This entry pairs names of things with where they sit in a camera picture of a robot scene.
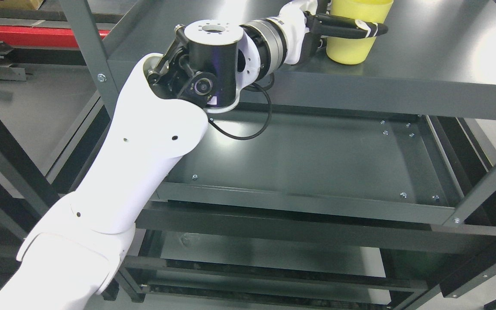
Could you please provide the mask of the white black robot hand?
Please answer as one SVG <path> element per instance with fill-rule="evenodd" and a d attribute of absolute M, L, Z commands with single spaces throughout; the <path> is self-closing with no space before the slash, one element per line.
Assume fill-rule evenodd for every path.
<path fill-rule="evenodd" d="M 282 6 L 273 18 L 285 37 L 285 59 L 288 65 L 300 64 L 315 55 L 321 39 L 332 29 L 329 8 L 332 0 L 292 0 Z"/>

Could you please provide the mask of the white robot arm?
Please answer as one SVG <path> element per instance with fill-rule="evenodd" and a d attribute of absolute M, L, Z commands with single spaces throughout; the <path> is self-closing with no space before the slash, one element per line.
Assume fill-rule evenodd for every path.
<path fill-rule="evenodd" d="M 243 88 L 295 63 L 302 39 L 278 17 L 199 20 L 178 25 L 166 53 L 140 59 L 84 179 L 22 242 L 0 310 L 82 310 L 101 294 L 130 249 L 141 210 L 203 139 L 207 112 L 232 110 Z"/>

